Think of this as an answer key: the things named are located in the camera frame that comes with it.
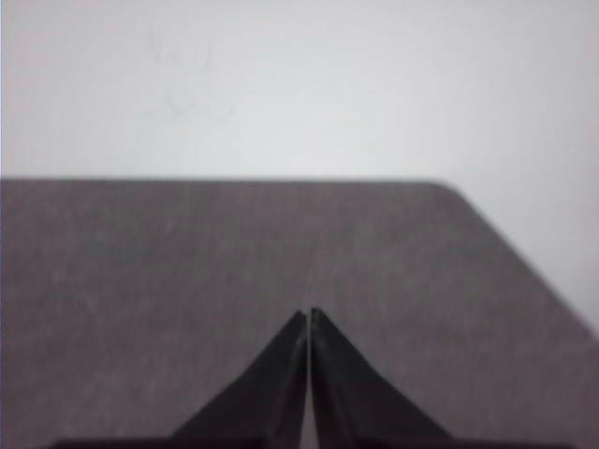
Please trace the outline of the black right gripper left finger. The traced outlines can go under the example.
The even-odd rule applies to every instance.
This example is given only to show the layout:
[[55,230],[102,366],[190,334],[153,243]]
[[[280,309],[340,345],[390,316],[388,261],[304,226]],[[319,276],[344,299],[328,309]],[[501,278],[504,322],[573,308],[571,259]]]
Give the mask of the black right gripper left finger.
[[172,438],[186,448],[298,448],[306,390],[307,317],[297,311]]

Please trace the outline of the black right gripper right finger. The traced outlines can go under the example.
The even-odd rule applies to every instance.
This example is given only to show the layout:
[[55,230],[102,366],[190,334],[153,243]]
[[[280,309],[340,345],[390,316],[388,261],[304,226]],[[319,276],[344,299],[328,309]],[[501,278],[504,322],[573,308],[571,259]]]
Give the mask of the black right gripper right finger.
[[311,309],[310,334],[321,448],[433,448],[454,441],[380,375],[319,308]]

